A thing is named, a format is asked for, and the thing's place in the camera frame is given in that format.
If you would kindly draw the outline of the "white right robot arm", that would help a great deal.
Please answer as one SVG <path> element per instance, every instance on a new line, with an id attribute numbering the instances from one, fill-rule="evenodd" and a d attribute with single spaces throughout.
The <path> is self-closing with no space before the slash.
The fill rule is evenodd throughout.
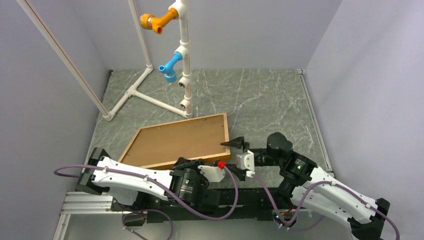
<path id="1" fill-rule="evenodd" d="M 381 239 L 390 203 L 360 194 L 310 158 L 294 151 L 293 143 L 280 132 L 270 134 L 265 148 L 250 148 L 243 136 L 223 142 L 222 146 L 240 149 L 233 172 L 241 181 L 259 179 L 257 167 L 279 167 L 282 182 L 271 192 L 260 184 L 273 209 L 296 206 L 328 217 L 347 227 L 357 240 Z"/>

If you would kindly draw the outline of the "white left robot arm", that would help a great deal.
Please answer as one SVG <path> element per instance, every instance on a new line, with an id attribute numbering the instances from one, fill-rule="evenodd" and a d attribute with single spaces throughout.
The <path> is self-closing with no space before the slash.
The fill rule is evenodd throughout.
<path id="1" fill-rule="evenodd" d="M 190 206 L 216 207 L 220 194 L 209 188 L 201 173 L 201 159 L 179 157 L 171 170 L 154 170 L 120 163 L 110 158 L 100 147 L 94 148 L 88 160 L 90 168 L 80 175 L 76 191 L 92 195 L 108 193 L 131 210 L 144 203 L 142 193 L 163 201 L 180 198 Z"/>

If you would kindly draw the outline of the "brown backing board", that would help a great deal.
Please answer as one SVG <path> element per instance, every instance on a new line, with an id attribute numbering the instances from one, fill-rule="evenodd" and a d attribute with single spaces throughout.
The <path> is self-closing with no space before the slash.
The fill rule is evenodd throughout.
<path id="1" fill-rule="evenodd" d="M 206 163 L 231 158 L 226 113 L 157 124 L 138 129 L 119 162 L 147 169 L 167 170 L 183 157 Z"/>

